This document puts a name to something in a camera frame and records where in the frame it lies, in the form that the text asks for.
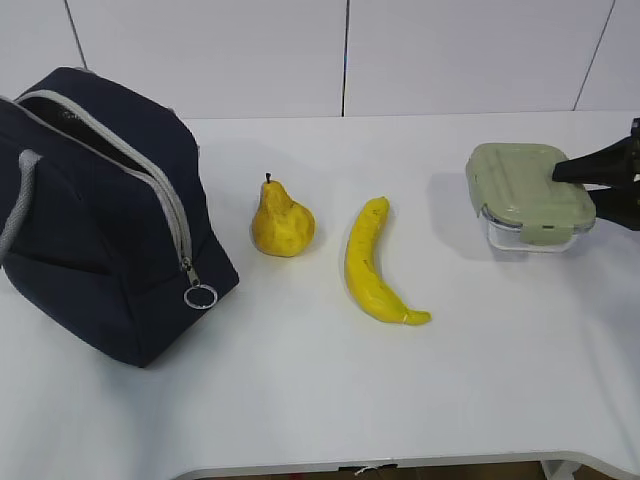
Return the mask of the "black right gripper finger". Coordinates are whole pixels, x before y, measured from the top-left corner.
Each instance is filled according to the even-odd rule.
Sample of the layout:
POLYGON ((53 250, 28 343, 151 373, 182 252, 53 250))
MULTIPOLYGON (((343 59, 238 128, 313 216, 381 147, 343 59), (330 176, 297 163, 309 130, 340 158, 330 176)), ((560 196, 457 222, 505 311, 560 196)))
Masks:
POLYGON ((630 188, 639 174, 639 138, 626 137, 600 151, 559 162, 552 174, 555 182, 630 188))
POLYGON ((628 230, 640 229, 639 185, 604 188, 588 192, 596 207, 596 217, 628 230))

